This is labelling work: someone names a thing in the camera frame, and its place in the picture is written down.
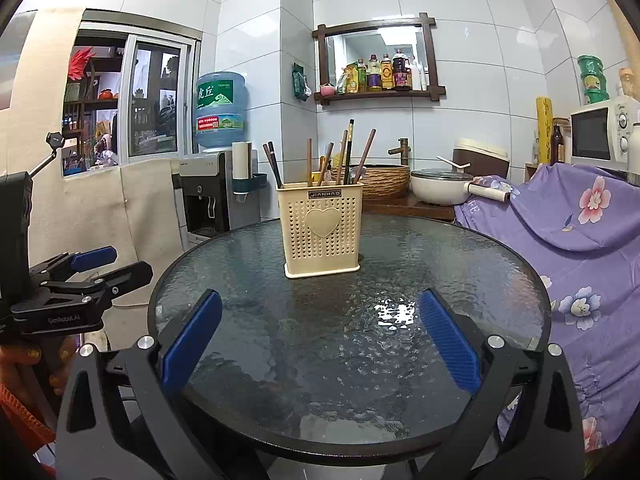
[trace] wooden countertop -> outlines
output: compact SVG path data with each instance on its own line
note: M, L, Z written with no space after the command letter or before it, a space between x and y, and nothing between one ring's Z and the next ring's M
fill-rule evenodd
M453 222L456 218L452 206L427 204L409 192L401 198L388 200L363 200L362 211L397 216L415 216Z

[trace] heart emblem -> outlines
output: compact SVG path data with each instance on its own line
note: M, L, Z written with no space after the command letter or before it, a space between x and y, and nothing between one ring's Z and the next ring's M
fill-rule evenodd
M329 209L311 209L306 213L305 225L320 238L327 238L340 221L340 211L335 207Z

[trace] chopstick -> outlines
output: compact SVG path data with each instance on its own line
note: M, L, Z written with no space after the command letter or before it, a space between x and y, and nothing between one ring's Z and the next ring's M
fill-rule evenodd
M347 137L349 136L349 131L345 130L344 135L342 136L342 146L340 148L340 160L338 161L338 174L335 177L335 185L340 186L340 174L342 172L342 162L344 161L344 150L347 147Z
M358 165L358 171L356 171L356 176L353 179L353 183L357 184L360 179L360 173L362 172L362 167L364 166L364 161L367 159L367 155L369 155L369 149L371 147L371 143L373 142L373 137L376 135L376 129L372 128L371 133L369 134L369 139L367 139L367 145L364 148L364 152L362 153L362 158L360 159L360 164Z
M313 141L311 139L306 140L306 186L312 187L314 181L311 177L311 151L313 149Z
M353 144L353 119L349 119L349 139L347 141L347 153L344 161L344 185L349 183L351 177L351 145Z
M322 186L324 182L324 172L326 171L326 167L329 164L329 158L331 157L332 149L334 148L334 144L329 142L329 147L326 149L326 155L324 156L324 160L322 161L322 168L320 169L320 182L318 182L318 187Z
M271 171L273 171L273 176L276 178L276 187L277 188L281 188L282 187L282 182L280 181L280 174L277 171L277 162L274 162L273 159L271 158L271 153L269 152L269 147L266 144L263 144L262 147L264 148L264 153L267 156L267 162L269 163L269 165L271 166Z
M276 177L276 184L278 184L278 188L282 187L282 180L280 178L280 170L278 169L278 159L276 158L276 152L273 149L273 142L269 141L269 153L271 153L271 161L273 168L273 176Z

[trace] blue gripper pad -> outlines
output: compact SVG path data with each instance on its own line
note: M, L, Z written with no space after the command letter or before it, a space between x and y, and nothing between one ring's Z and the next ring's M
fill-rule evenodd
M480 388L480 359L448 310L431 290L418 298L420 321L436 344L451 377L461 389L475 394Z
M97 269L104 265L112 264L116 261L118 253L116 249L111 246L103 247L101 249L95 249L88 251L87 253L80 253L74 256L71 260L71 270L75 272L85 272L86 270Z
M183 389L222 319L222 300L208 289L193 309L191 319L162 360L162 390L166 396Z

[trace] silver screw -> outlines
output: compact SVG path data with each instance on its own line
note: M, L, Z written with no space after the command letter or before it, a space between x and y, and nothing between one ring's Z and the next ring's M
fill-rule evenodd
M146 350L151 348L155 343L155 340L149 335L143 335L140 339L138 339L138 348Z
M551 343L548 347L546 347L546 349L549 350L549 353L555 357L562 355L562 349L560 348L560 345L557 345L556 343Z
M504 339L499 335L491 335L486 340L491 348L502 348L504 346Z
M94 346L87 343L86 345L82 345L78 351L78 353L82 357L89 357L92 353L94 353Z

